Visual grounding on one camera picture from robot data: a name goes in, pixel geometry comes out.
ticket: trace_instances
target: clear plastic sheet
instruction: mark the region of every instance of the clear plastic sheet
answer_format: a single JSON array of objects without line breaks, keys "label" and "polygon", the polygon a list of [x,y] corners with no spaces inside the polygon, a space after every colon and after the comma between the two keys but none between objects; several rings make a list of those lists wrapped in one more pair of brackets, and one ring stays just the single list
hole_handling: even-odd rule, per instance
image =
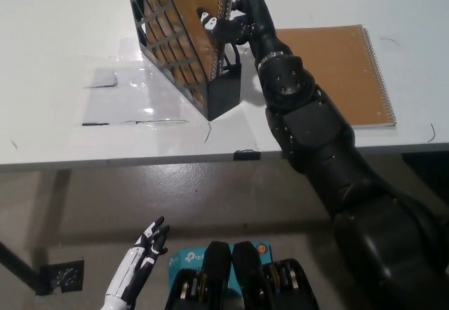
[{"label": "clear plastic sheet", "polygon": [[83,126],[129,124],[208,125],[173,84],[145,58],[87,57],[90,78],[83,87]]}]

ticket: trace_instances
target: white robotic hand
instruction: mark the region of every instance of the white robotic hand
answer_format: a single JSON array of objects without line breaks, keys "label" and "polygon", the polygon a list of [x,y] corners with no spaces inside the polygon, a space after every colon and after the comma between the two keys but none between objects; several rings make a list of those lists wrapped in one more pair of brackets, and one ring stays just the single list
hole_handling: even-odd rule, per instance
[{"label": "white robotic hand", "polygon": [[167,252],[164,248],[170,226],[161,225],[164,218],[153,222],[128,250],[121,261],[106,292],[105,305],[101,310],[134,309],[135,301],[152,272],[159,255]]}]

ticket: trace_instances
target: white table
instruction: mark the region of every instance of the white table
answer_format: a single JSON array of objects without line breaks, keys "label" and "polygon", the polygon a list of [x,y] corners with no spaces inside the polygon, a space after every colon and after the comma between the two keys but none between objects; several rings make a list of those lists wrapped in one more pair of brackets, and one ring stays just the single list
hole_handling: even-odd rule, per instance
[{"label": "white table", "polygon": [[[356,131],[363,152],[449,149],[449,0],[266,1],[278,28],[369,29],[398,123]],[[128,0],[1,0],[0,10],[0,169],[225,161],[247,149],[262,158],[281,155],[250,57],[243,59],[243,102],[210,129],[148,61],[139,61]],[[159,91],[171,116],[157,116],[154,107],[152,117],[188,123],[82,127],[91,92],[85,87],[103,67],[153,73],[147,93]]]}]

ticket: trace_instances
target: concrete floor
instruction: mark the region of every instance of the concrete floor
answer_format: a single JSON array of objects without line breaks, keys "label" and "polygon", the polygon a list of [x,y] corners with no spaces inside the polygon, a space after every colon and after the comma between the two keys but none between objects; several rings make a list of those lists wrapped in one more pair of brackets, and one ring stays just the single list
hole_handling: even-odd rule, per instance
[{"label": "concrete floor", "polygon": [[[447,213],[399,156],[368,159],[398,188]],[[0,267],[2,309],[99,309],[119,262],[164,215],[177,249],[264,240],[274,259],[294,257],[322,310],[369,309],[345,270],[323,206],[285,161],[88,169],[0,175],[0,240],[30,264],[85,260],[82,292],[35,297]],[[137,309],[163,309],[167,258],[153,270]]]}]

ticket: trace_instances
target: metal spiral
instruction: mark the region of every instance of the metal spiral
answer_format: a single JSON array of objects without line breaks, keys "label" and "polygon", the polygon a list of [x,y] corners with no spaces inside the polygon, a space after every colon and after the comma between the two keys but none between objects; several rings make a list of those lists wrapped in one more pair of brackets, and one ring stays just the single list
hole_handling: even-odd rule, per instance
[{"label": "metal spiral", "polygon": [[365,41],[365,47],[367,50],[368,57],[370,59],[371,65],[373,66],[375,77],[377,79],[377,83],[379,84],[380,92],[382,93],[382,101],[387,111],[388,118],[390,122],[396,125],[396,115],[394,114],[393,106],[391,105],[390,101],[390,96],[388,94],[387,87],[385,86],[384,77],[382,75],[382,72],[380,71],[379,63],[377,62],[376,53],[374,51],[370,35],[365,26],[361,25],[360,28],[362,31],[363,40]]},{"label": "metal spiral", "polygon": [[[231,6],[232,6],[232,0],[218,0],[218,6],[217,6],[217,18],[224,18],[227,19],[231,15]],[[224,46],[215,48],[214,57],[212,59],[212,62],[210,64],[209,69],[209,79],[213,80],[219,75],[221,75],[223,71],[223,50]]]}]

